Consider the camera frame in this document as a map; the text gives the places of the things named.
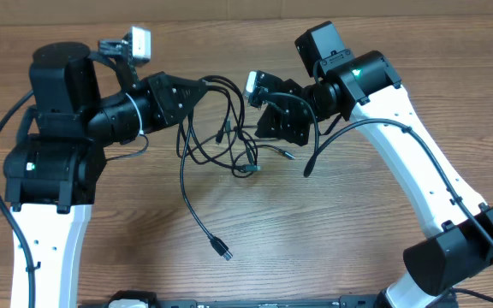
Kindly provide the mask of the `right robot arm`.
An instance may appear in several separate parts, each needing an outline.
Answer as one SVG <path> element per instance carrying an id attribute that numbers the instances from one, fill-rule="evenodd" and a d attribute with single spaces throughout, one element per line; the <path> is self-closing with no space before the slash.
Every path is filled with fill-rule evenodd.
<path id="1" fill-rule="evenodd" d="M 263 110 L 256 134 L 314 144 L 319 157 L 345 131 L 357 130 L 386 162 L 410 201 L 425 239 L 407 248 L 405 274 L 375 298 L 377 307 L 430 307 L 493 265 L 493 206 L 454 169 L 418 118 L 400 75 L 373 50 L 356 56 L 326 21 L 295 41 L 309 86 L 252 71 L 244 90 Z M 319 130 L 324 120 L 345 129 Z"/>

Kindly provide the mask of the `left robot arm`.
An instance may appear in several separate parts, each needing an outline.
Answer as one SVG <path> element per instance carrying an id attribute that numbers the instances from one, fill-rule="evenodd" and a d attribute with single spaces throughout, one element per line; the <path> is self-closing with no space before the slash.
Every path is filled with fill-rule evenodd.
<path id="1" fill-rule="evenodd" d="M 206 94 L 200 80 L 166 73 L 144 79 L 147 43 L 102 40 L 97 50 L 76 42 L 48 44 L 29 69 L 35 103 L 19 128 L 3 172 L 5 198 L 20 227 L 14 307 L 74 307 L 80 255 L 91 220 L 107 146 L 182 122 Z"/>

